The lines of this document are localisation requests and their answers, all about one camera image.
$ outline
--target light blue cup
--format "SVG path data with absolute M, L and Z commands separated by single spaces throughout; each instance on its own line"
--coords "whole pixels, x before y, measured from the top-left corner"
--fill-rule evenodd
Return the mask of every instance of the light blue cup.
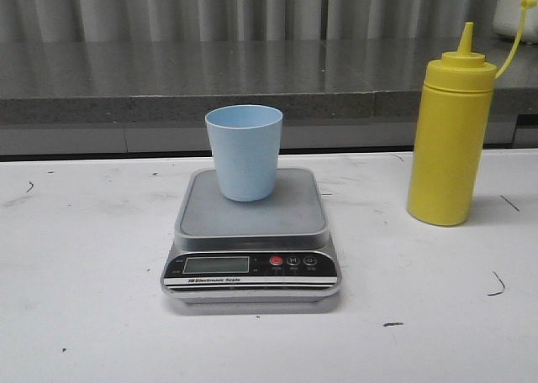
M 282 112 L 258 105 L 217 108 L 205 117 L 219 187 L 235 201 L 271 195 L 277 177 Z

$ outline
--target scale platform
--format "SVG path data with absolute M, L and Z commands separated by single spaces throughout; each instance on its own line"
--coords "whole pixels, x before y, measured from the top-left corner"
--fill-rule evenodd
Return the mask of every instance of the scale platform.
M 277 170 L 274 192 L 236 202 L 215 170 L 193 174 L 161 285 L 186 303 L 314 302 L 341 273 L 312 171 Z

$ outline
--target white countertop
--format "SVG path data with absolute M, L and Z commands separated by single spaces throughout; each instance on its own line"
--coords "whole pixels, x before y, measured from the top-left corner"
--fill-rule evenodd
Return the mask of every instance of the white countertop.
M 486 151 L 455 228 L 406 213 L 411 158 L 281 157 L 314 171 L 343 274 L 334 310 L 295 314 L 161 292 L 211 159 L 0 164 L 0 381 L 534 382 L 538 150 Z

